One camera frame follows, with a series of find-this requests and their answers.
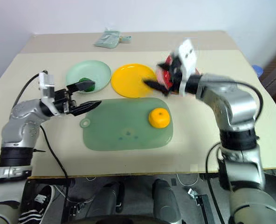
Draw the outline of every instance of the orange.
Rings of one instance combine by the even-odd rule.
[[[167,127],[170,123],[169,112],[164,108],[156,108],[149,113],[148,121],[155,128]]]

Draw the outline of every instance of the floor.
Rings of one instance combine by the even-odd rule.
[[[276,176],[266,175],[266,177],[266,191],[276,200]],[[124,209],[121,214],[152,216],[152,183],[157,178],[168,181],[171,186],[171,179],[176,178],[176,175],[98,177],[92,181],[88,181],[86,178],[76,178],[75,185],[70,188],[69,198],[73,201],[90,199],[103,185],[111,181],[123,181],[125,184],[125,197]],[[184,184],[189,184],[196,180],[197,174],[180,174],[179,178]],[[227,223],[229,218],[229,192],[220,187],[218,178],[212,180],[212,186],[225,223]],[[199,178],[197,183],[191,188],[196,190],[199,194],[208,194],[215,223],[219,224],[220,221],[209,194],[207,183]],[[183,187],[176,179],[176,186],[172,186],[172,189],[177,198],[182,219],[184,219],[187,224],[204,224],[201,208],[198,207],[196,202],[187,194],[189,188]],[[63,201],[64,197],[56,191],[54,201],[43,220],[43,224],[60,223]],[[78,213],[76,218],[78,219],[84,216],[88,208],[89,203]]]

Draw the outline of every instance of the black cable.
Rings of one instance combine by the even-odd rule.
[[[51,154],[53,155],[53,157],[56,159],[58,165],[60,166],[60,168],[62,169],[63,173],[64,173],[64,177],[66,179],[66,187],[65,187],[65,198],[64,198],[64,203],[63,203],[63,211],[65,210],[66,208],[66,205],[67,205],[67,201],[68,201],[68,197],[69,197],[69,184],[68,184],[68,174],[65,170],[65,168],[63,167],[62,163],[60,162],[60,160],[58,159],[58,157],[55,155],[54,151],[52,150],[51,146],[50,146],[50,143],[48,141],[48,138],[47,138],[47,135],[46,135],[46,132],[45,132],[45,129],[42,127],[42,125],[40,126],[41,130],[43,131],[43,134],[44,134],[44,137],[45,137],[45,140],[46,140],[46,143],[47,143],[47,146],[51,152]]]
[[[212,188],[212,185],[211,185],[211,181],[210,181],[210,179],[209,179],[209,177],[208,177],[208,158],[209,158],[209,155],[211,154],[212,150],[213,150],[217,145],[219,145],[219,144],[220,144],[220,142],[214,144],[214,145],[209,149],[209,151],[208,151],[208,153],[207,153],[207,157],[206,157],[206,159],[205,159],[205,174],[206,174],[206,180],[207,180],[208,188],[209,188],[209,191],[211,192],[211,195],[212,195],[212,198],[213,198],[213,202],[214,202],[214,206],[215,206],[215,208],[216,208],[218,217],[219,217],[219,219],[220,219],[221,224],[225,224],[225,223],[224,223],[224,220],[223,220],[223,217],[222,217],[222,214],[221,214],[221,212],[220,212],[220,209],[219,209],[217,200],[216,200],[216,198],[215,198],[215,196],[214,196],[214,192],[213,192],[213,188]]]
[[[17,98],[16,98],[16,100],[15,100],[14,105],[13,105],[12,108],[14,108],[14,107],[18,104],[18,102],[19,102],[19,100],[20,100],[20,98],[21,98],[23,92],[24,92],[25,89],[27,88],[27,86],[28,86],[35,78],[37,78],[38,76],[39,76],[39,74],[36,74],[36,75],[33,76],[30,80],[28,80],[28,82],[26,82],[26,84],[25,84],[25,85],[23,86],[23,88],[21,89],[19,95],[17,96]]]
[[[239,84],[239,85],[243,85],[243,86],[246,86],[248,88],[250,88],[251,90],[253,90],[256,95],[258,96],[258,99],[259,99],[259,110],[258,110],[258,113],[256,115],[256,118],[255,118],[255,121],[258,120],[258,118],[260,117],[260,114],[261,114],[261,111],[262,111],[262,108],[263,108],[263,97],[261,95],[261,93],[259,92],[259,90],[257,88],[255,88],[254,86],[248,84],[248,83],[244,83],[244,82],[238,82],[238,81],[208,81],[208,83],[232,83],[232,84]]]

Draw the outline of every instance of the yellow plate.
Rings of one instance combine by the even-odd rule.
[[[143,79],[156,80],[156,75],[145,65],[126,64],[113,73],[111,84],[118,94],[129,98],[139,98],[152,92],[152,89],[144,84]]]

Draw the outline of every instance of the blue object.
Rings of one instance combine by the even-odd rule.
[[[254,69],[254,71],[257,74],[257,77],[260,77],[263,74],[263,68],[259,67],[258,65],[252,65],[252,68]]]

